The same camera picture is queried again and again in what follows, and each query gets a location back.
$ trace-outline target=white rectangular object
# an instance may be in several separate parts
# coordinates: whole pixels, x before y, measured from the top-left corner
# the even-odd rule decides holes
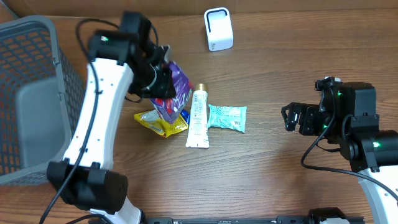
[[[205,26],[210,51],[230,49],[234,44],[232,23],[225,7],[209,9],[205,12]]]

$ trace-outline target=gold cap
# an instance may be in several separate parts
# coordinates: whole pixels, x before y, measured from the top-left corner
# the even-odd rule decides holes
[[[207,85],[206,85],[206,84],[203,84],[203,83],[197,84],[197,85],[195,86],[195,90],[207,91]]]

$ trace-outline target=teal packet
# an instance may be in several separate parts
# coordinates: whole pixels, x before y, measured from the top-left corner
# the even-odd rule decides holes
[[[229,128],[244,133],[247,106],[213,106],[209,105],[210,115],[207,127]]]

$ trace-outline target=basket bottom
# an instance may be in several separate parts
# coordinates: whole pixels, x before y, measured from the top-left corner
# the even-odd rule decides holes
[[[48,162],[65,142],[56,77],[23,86],[16,95],[21,168]]]

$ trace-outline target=green light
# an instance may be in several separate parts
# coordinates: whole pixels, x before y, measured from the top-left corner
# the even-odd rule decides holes
[[[380,143],[378,143],[378,142],[373,142],[373,147],[380,147]]]

